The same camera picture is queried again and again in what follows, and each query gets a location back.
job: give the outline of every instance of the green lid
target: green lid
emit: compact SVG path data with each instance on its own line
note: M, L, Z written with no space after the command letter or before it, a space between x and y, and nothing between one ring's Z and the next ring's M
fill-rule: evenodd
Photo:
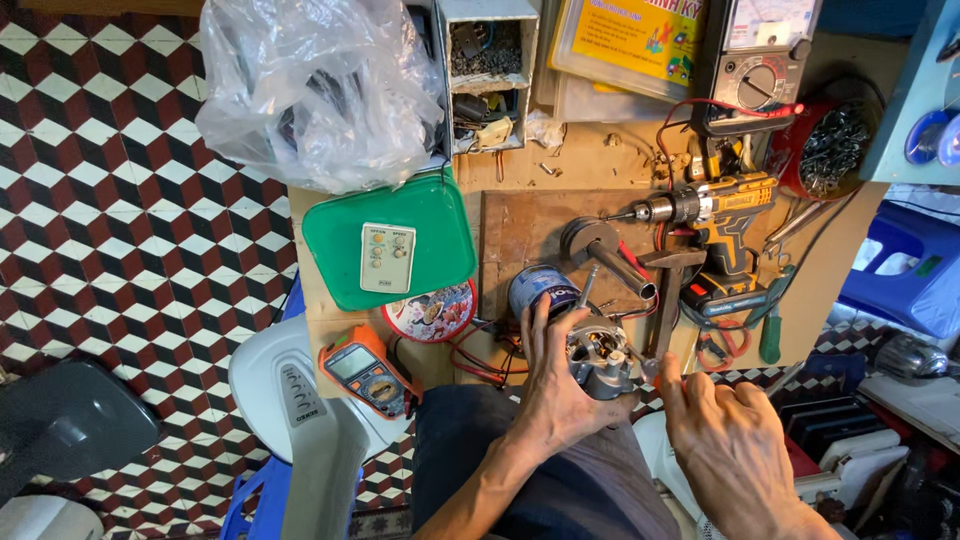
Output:
M417 230L410 291L360 288L363 224ZM379 307L465 282L477 268L467 211L450 167L420 173L399 189L381 187L323 201L303 216L303 239L343 311Z

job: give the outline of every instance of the yellow drill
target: yellow drill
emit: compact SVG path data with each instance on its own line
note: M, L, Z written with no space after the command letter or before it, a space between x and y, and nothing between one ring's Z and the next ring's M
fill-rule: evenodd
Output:
M743 235L757 214L773 207L777 183L764 172L693 182L605 219L686 223L709 259L681 299L706 317L734 313L766 302L766 288L756 282L756 270L748 269Z

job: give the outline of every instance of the orange multimeter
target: orange multimeter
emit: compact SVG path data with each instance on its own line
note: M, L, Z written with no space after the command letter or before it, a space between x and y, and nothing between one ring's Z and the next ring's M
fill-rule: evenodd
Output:
M391 356L376 332L360 325L324 347L317 365L349 394L380 416L394 420L409 416L410 407L423 398L423 388Z

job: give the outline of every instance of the blue tin can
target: blue tin can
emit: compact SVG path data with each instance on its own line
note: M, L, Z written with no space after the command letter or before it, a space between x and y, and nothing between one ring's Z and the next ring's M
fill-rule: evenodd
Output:
M525 307L536 307L540 296L550 293L550 318L580 300L580 289L559 269L549 264L528 266L510 283L508 298L516 320Z

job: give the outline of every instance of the analog multimeter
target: analog multimeter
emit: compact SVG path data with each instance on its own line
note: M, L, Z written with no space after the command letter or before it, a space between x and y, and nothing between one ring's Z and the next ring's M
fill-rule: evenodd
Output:
M694 94L768 112L797 102L822 0L710 0L707 31L694 68ZM699 135L778 130L794 115L761 118L697 103Z
M388 420L407 416L423 397L422 385L390 358L387 346L367 325L324 347L317 364L330 380Z

